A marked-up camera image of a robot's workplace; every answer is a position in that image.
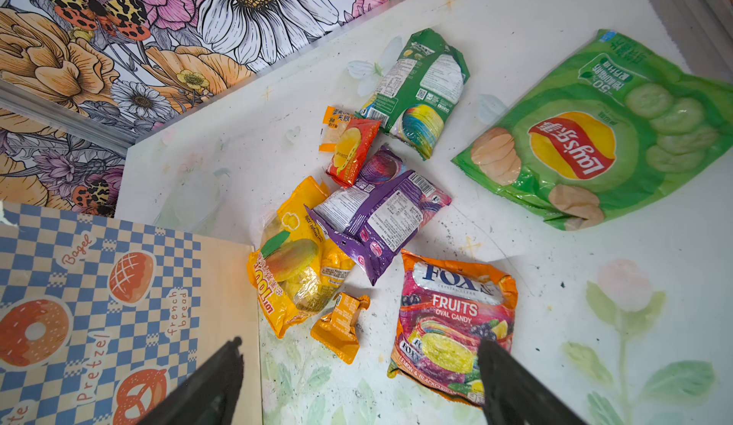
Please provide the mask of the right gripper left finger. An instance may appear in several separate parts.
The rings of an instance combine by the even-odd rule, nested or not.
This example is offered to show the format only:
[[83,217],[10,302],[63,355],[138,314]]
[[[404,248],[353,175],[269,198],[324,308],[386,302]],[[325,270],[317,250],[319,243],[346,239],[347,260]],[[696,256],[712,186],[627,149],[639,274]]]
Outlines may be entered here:
[[242,339],[227,341],[139,424],[229,425],[244,383]]

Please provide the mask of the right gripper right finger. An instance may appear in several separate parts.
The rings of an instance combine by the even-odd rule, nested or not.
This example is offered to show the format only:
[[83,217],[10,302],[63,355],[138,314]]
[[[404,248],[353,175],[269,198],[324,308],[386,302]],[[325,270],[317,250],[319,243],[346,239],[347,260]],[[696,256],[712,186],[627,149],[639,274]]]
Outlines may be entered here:
[[585,424],[496,342],[482,340],[477,360],[488,424]]

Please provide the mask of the Fox's fruits candy bag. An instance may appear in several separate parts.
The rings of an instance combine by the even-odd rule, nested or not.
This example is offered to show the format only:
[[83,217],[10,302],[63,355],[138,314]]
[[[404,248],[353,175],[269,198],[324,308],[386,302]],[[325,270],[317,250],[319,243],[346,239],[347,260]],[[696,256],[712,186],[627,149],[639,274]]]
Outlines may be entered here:
[[491,265],[401,254],[404,283],[387,376],[404,375],[449,400],[483,406],[478,349],[489,341],[511,350],[515,279]]

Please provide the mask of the checkered paper bag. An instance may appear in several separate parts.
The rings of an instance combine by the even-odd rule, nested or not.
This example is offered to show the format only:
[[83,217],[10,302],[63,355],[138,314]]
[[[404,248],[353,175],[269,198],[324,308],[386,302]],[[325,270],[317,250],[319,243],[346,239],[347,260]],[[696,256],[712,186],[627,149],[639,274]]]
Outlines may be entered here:
[[259,424],[251,247],[35,205],[1,205],[1,420],[136,424],[240,339],[233,420]]

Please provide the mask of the yellow mango candy bag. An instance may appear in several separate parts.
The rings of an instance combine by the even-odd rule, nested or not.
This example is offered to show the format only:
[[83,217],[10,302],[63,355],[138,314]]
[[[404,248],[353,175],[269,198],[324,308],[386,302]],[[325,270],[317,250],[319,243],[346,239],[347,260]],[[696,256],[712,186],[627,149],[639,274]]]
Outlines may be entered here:
[[247,273],[265,320],[282,339],[319,314],[356,267],[309,211],[324,203],[328,186],[308,177],[267,221]]

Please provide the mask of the purple candy bag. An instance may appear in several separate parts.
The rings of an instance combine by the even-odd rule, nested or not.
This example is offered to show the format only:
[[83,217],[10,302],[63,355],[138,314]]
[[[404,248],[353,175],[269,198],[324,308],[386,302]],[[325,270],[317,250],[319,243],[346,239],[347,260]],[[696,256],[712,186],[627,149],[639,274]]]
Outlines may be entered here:
[[452,198],[381,146],[353,186],[340,188],[307,213],[374,285],[394,257]]

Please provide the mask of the green Lays chips bag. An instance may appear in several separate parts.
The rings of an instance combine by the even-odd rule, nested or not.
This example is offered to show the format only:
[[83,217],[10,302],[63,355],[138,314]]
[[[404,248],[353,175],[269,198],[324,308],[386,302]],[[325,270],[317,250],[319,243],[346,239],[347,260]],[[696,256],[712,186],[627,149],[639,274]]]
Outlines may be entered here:
[[574,231],[671,194],[732,146],[732,87],[612,30],[559,64],[455,159],[490,192]]

